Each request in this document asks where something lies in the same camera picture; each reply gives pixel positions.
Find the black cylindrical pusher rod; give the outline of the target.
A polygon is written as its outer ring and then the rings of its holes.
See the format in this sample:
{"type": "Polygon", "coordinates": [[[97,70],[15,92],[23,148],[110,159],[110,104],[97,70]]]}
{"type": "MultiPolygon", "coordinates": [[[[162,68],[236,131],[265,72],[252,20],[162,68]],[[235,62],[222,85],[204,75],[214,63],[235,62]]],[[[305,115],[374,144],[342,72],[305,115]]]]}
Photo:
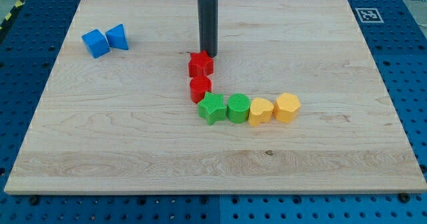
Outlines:
{"type": "Polygon", "coordinates": [[[218,0],[197,0],[199,48],[209,57],[218,54],[218,0]]]}

